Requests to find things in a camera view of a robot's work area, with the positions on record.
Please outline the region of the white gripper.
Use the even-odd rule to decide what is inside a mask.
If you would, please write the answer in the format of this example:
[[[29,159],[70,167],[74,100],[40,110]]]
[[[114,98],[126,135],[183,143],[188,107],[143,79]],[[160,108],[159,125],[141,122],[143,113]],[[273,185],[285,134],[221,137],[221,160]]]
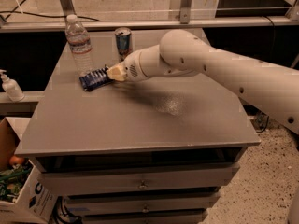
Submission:
[[[138,82],[146,80],[147,76],[141,69],[140,51],[134,51],[129,54],[123,63],[117,63],[107,69],[107,75],[110,79],[116,81]]]

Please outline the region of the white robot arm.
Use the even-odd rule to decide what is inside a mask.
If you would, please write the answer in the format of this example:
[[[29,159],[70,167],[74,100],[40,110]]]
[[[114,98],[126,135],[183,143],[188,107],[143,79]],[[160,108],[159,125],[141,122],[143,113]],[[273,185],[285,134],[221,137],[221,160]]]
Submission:
[[[204,74],[299,134],[299,71],[211,47],[185,30],[166,32],[160,42],[139,49],[107,69],[119,82]]]

